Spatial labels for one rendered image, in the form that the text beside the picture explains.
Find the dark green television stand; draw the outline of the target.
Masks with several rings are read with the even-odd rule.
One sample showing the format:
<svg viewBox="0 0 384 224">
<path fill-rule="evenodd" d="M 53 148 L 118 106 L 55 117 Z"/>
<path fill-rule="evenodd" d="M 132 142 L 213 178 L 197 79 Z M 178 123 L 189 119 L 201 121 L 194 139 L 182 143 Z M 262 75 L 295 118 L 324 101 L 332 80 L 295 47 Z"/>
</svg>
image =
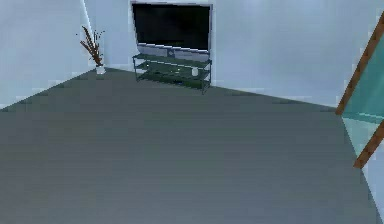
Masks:
<svg viewBox="0 0 384 224">
<path fill-rule="evenodd" d="M 136 81 L 149 80 L 198 89 L 204 94 L 211 87 L 212 61 L 177 59 L 139 53 L 132 57 Z M 192 76 L 198 68 L 198 76 Z"/>
</svg>

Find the black television set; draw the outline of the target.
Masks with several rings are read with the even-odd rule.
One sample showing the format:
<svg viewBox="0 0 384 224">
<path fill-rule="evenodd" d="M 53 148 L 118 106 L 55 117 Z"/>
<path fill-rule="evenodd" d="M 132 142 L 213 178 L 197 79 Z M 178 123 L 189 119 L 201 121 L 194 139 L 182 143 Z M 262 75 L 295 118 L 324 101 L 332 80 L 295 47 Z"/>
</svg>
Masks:
<svg viewBox="0 0 384 224">
<path fill-rule="evenodd" d="M 210 58 L 212 4 L 131 4 L 140 53 L 203 62 Z"/>
</svg>

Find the brown house plant white pot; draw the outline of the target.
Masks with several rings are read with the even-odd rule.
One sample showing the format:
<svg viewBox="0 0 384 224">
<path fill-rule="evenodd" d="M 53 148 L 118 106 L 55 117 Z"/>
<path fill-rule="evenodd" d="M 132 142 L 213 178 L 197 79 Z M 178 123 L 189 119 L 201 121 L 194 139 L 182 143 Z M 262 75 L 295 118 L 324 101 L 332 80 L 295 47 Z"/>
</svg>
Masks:
<svg viewBox="0 0 384 224">
<path fill-rule="evenodd" d="M 103 31 L 98 32 L 95 30 L 93 34 L 90 34 L 90 31 L 83 26 L 82 27 L 85 39 L 80 41 L 80 44 L 87 50 L 90 55 L 90 59 L 95 62 L 96 73 L 98 75 L 103 75 L 106 73 L 106 69 L 103 64 L 103 54 L 100 52 L 100 43 L 99 40 L 103 34 Z"/>
</svg>

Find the brown framed doorway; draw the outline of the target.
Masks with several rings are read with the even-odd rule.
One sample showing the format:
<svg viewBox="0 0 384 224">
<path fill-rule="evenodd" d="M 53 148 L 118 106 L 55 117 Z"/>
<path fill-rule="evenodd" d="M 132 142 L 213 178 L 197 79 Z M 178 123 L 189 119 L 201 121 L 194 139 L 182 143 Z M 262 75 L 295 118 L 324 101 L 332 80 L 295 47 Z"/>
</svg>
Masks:
<svg viewBox="0 0 384 224">
<path fill-rule="evenodd" d="M 336 108 L 343 118 L 377 124 L 357 154 L 354 167 L 362 169 L 384 139 L 384 10 L 362 52 Z"/>
</svg>

